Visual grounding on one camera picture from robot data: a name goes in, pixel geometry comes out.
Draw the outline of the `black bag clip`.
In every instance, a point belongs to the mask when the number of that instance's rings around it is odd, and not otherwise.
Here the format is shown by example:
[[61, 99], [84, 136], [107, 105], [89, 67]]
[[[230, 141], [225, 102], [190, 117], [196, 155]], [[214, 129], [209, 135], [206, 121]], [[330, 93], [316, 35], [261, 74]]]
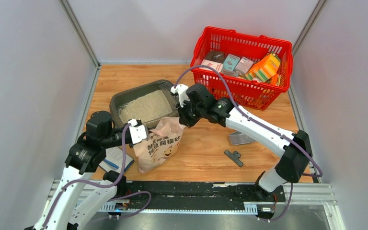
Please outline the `black bag clip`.
[[236, 163], [239, 167], [243, 166], [243, 162], [240, 160], [241, 154], [238, 151], [230, 152], [229, 150], [225, 150], [224, 154], [229, 157], [234, 163]]

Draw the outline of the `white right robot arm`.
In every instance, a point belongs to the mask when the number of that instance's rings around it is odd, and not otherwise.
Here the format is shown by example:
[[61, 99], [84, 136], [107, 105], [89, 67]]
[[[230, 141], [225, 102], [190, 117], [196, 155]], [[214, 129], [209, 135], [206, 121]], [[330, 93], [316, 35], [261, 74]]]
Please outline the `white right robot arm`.
[[176, 108], [181, 125], [193, 127], [200, 119], [206, 119], [245, 134], [280, 158], [275, 166], [259, 176], [254, 187], [254, 194], [259, 200], [267, 200], [277, 187], [287, 182], [297, 183], [304, 175], [312, 157], [310, 138], [305, 131], [294, 133], [276, 127], [233, 103], [228, 97], [216, 99], [200, 83], [191, 87], [179, 84], [170, 91], [179, 100]]

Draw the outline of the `pink cat litter bag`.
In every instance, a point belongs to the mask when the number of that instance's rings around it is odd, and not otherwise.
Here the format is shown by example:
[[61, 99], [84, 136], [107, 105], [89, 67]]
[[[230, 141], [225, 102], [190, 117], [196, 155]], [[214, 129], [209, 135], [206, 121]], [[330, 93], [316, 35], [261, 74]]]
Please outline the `pink cat litter bag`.
[[172, 157], [178, 150], [184, 129], [178, 117], [163, 117], [147, 139], [133, 146], [138, 171], [148, 173]]

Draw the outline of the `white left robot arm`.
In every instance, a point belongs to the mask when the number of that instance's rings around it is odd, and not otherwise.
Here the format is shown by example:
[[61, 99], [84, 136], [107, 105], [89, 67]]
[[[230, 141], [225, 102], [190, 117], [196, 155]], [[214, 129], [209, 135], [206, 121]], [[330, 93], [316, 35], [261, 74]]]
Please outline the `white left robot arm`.
[[106, 150], [137, 144], [148, 136], [141, 120], [130, 119], [117, 128], [107, 111], [97, 111], [86, 122], [86, 129], [69, 149], [60, 183], [36, 224], [31, 230], [81, 230], [98, 210], [112, 198], [127, 194], [121, 172], [110, 171], [98, 184], [91, 178], [106, 158]]

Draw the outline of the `silver metal scoop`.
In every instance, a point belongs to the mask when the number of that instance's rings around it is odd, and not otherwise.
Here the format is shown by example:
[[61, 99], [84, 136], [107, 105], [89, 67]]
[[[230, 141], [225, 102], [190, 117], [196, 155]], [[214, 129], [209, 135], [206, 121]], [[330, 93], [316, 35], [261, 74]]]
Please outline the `silver metal scoop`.
[[229, 142], [232, 145], [244, 145], [255, 142], [254, 139], [239, 131], [229, 134]]

